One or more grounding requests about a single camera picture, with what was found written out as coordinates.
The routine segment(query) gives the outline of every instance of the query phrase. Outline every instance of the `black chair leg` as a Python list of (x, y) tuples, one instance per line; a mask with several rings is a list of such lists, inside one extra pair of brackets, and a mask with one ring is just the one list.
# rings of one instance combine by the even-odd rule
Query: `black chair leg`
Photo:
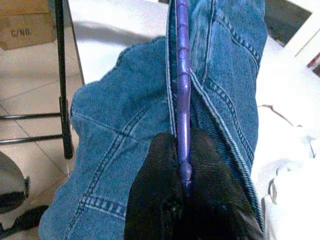
[(73, 156), (73, 145), (70, 132), (68, 101), (66, 91), (66, 65), (65, 65), (65, 32), (64, 32), (64, 10), (63, 0), (55, 0), (55, 18), (56, 33), (59, 57), (59, 75), (60, 75), (60, 113), (61, 113), (61, 129), (64, 157), (71, 159)]

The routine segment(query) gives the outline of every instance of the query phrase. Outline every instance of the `cardboard box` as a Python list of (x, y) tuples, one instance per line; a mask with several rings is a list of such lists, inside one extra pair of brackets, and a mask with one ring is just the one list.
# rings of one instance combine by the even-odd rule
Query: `cardboard box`
[(0, 0), (0, 15), (48, 13), (48, 0)]
[(50, 12), (0, 16), (0, 47), (4, 50), (52, 42), (53, 33)]

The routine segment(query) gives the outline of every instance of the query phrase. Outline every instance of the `jeans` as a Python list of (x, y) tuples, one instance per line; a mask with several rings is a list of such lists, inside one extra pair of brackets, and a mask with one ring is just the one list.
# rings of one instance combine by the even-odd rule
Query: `jeans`
[[(43, 214), (43, 240), (120, 240), (129, 190), (158, 133), (176, 135), (175, 6), (165, 37), (123, 51), (71, 106), (73, 173)], [(209, 133), (264, 230), (250, 178), (258, 138), (256, 77), (267, 38), (264, 0), (190, 0), (191, 126)]]

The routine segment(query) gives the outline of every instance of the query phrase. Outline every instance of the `tiled floor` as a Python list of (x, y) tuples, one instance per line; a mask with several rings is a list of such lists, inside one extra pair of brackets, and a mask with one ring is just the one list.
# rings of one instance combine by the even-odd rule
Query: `tiled floor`
[[(67, 99), (71, 105), (72, 96), (82, 83), (70, 27), (65, 29), (65, 48)], [(0, 59), (0, 115), (59, 111), (57, 41), (9, 51), (0, 49)], [(58, 117), (0, 121), (0, 139), (60, 132), (61, 124)], [(78, 136), (73, 130), (71, 134), (76, 149)], [(30, 177), (30, 197), (16, 210), (21, 214), (27, 209), (51, 203), (56, 189), (72, 172), (75, 159), (75, 156), (71, 160), (64, 158), (61, 139), (0, 145), (0, 151), (16, 162), (24, 177)], [(37, 239), (39, 237), (36, 228), (6, 238)]]

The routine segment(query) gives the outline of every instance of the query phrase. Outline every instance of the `purple stick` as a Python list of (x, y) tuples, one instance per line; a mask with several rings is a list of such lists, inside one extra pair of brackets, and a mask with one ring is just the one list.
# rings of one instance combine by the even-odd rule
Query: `purple stick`
[(188, 0), (175, 0), (177, 60), (177, 151), (186, 196), (191, 194), (190, 162), (190, 56)]

